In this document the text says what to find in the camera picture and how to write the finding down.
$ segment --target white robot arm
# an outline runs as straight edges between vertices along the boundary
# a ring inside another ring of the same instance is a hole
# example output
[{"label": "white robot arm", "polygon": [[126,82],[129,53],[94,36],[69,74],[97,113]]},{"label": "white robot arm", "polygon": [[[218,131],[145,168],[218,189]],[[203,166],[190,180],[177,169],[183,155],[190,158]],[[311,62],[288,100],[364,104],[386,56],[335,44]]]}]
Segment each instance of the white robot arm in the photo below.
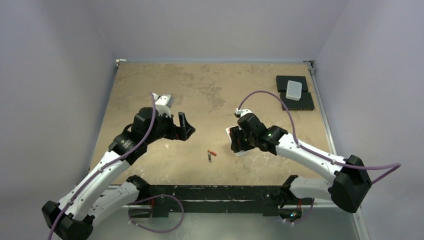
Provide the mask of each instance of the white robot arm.
[{"label": "white robot arm", "polygon": [[349,213],[357,211],[372,186],[370,177],[366,170],[351,169],[337,163],[363,167],[360,158],[352,155],[346,159],[322,151],[295,139],[291,133],[278,126],[267,128],[249,109],[236,109],[235,115],[239,118],[238,126],[227,128],[226,132],[236,155],[241,156],[246,151],[259,148],[263,152],[296,161],[322,176],[323,179],[290,176],[284,184],[287,198],[330,200]]},{"label": "white robot arm", "polygon": [[[155,113],[153,114],[152,107],[140,109],[133,123],[127,125],[123,132],[114,138],[91,172],[58,202],[48,201],[42,207],[41,211],[48,227],[53,227],[61,239],[87,239],[93,227],[103,219],[142,197],[140,190],[148,184],[143,185],[139,180],[134,182],[131,179],[134,176],[129,177],[127,182],[114,191],[106,195],[102,193],[116,177],[147,152],[149,144],[162,138],[186,141],[196,131],[187,122],[183,112],[178,113],[180,126],[174,124],[170,109],[174,98],[171,95],[159,96],[153,93],[152,97],[155,101]],[[150,127],[153,116],[154,124]],[[135,148],[143,138],[144,142]]]}]

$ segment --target wall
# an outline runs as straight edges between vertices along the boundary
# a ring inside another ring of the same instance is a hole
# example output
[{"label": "wall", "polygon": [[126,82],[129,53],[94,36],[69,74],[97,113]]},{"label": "wall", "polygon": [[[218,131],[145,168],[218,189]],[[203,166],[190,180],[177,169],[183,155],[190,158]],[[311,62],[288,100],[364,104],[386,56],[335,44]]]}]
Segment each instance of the wall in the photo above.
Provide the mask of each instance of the wall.
[{"label": "wall", "polygon": [[117,59],[304,61],[347,0],[90,0]]},{"label": "wall", "polygon": [[422,238],[422,9],[422,0],[350,0],[316,59],[338,153],[368,166],[402,163],[363,202],[376,240]]},{"label": "wall", "polygon": [[86,173],[115,61],[82,0],[0,3],[0,238],[46,239],[41,213]]}]

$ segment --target purple cable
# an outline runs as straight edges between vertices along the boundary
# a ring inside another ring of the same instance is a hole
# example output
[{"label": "purple cable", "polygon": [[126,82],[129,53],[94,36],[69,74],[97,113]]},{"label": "purple cable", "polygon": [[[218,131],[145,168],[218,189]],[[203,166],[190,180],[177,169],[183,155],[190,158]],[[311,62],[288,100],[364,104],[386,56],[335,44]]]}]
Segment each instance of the purple cable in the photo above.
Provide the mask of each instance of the purple cable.
[{"label": "purple cable", "polygon": [[[101,167],[101,170],[106,169],[107,167],[109,167],[110,165],[121,161],[123,159],[125,159],[126,157],[128,157],[128,155],[130,155],[131,153],[133,153],[136,149],[138,149],[147,139],[147,137],[149,136],[150,132],[153,129],[153,124],[155,123],[155,117],[156,117],[156,105],[155,105],[155,97],[153,96],[153,93],[150,93],[151,95],[151,102],[152,102],[152,114],[151,114],[151,121],[150,121],[150,125],[148,126],[147,132],[146,134],[143,136],[143,138],[140,140],[140,142],[137,143],[137,145],[135,145],[133,148],[131,148],[131,150],[129,150],[128,152],[124,153],[122,156],[110,161],[109,163],[106,163],[103,167]],[[70,202],[73,202],[78,195],[81,193],[82,190],[84,190],[85,187],[87,187],[87,185],[89,183],[91,183],[91,181],[97,177],[97,175],[100,173],[99,170],[97,170],[93,175],[91,175],[91,177],[89,177],[87,179],[87,181],[85,181],[80,188],[78,188],[78,190],[75,191],[75,193],[73,194],[73,196],[70,198]],[[51,225],[50,228],[50,232],[48,233],[48,237],[47,240],[51,240],[53,233],[55,232],[55,228],[57,227],[59,220],[62,218],[62,216],[64,215],[64,213],[66,212],[66,210],[68,210],[69,206],[71,204],[68,202],[63,209],[60,211],[59,215],[57,215],[56,219],[54,220],[53,224]]]},{"label": "purple cable", "polygon": [[[271,96],[273,96],[274,98],[276,98],[284,107],[285,111],[288,114],[288,118],[290,119],[290,123],[291,123],[291,128],[292,128],[292,132],[293,132],[293,138],[294,138],[294,142],[296,143],[296,145],[298,145],[301,149],[305,150],[306,152],[313,154],[317,157],[320,157],[324,160],[327,160],[329,162],[333,162],[333,160],[327,156],[324,156],[318,152],[315,152],[307,147],[304,147],[303,145],[299,144],[299,140],[298,137],[296,136],[296,129],[295,129],[295,123],[293,122],[293,118],[292,115],[290,114],[289,109],[287,108],[286,104],[284,104],[283,100],[281,100],[277,95],[275,95],[272,92],[269,91],[265,91],[265,90],[258,90],[258,91],[254,91],[252,93],[250,93],[249,95],[247,95],[243,101],[241,101],[240,105],[238,106],[238,109],[240,110],[242,108],[242,105],[245,103],[245,101],[252,96],[253,94],[257,94],[257,93],[265,93],[265,94],[269,94]],[[380,175],[379,177],[377,177],[376,179],[374,179],[372,181],[372,184],[377,183],[378,181],[380,181],[381,179],[383,179],[384,177],[386,177],[387,175],[389,175],[390,173],[392,173],[393,171],[395,171],[396,169],[401,167],[401,164],[396,162],[396,163],[392,163],[392,164],[388,164],[388,165],[383,165],[383,166],[355,166],[355,165],[350,165],[350,164],[345,164],[345,163],[341,163],[341,162],[334,162],[334,164],[339,165],[339,166],[343,166],[346,168],[350,168],[350,169],[358,169],[358,170],[384,170],[384,169],[389,169],[387,172],[383,173],[382,175]]]},{"label": "purple cable", "polygon": [[181,208],[181,218],[179,219],[179,222],[173,228],[168,229],[168,230],[155,230],[155,229],[151,229],[151,228],[148,228],[146,226],[140,225],[140,224],[138,224],[137,222],[135,222],[131,218],[130,211],[128,210],[129,221],[132,224],[134,224],[135,226],[139,227],[139,228],[142,228],[144,230],[147,230],[147,231],[150,231],[150,232],[156,233],[156,234],[167,234],[167,233],[170,233],[170,232],[174,231],[175,229],[177,229],[183,223],[183,220],[184,220],[184,208],[183,208],[183,204],[176,197],[171,196],[171,195],[167,195],[167,194],[156,195],[156,196],[148,197],[148,198],[143,199],[143,200],[135,201],[133,203],[130,203],[130,205],[141,204],[141,203],[143,203],[145,201],[149,201],[149,200],[152,200],[152,199],[157,199],[157,198],[160,198],[160,197],[167,197],[167,198],[171,198],[171,199],[175,200],[178,203],[179,207]]}]

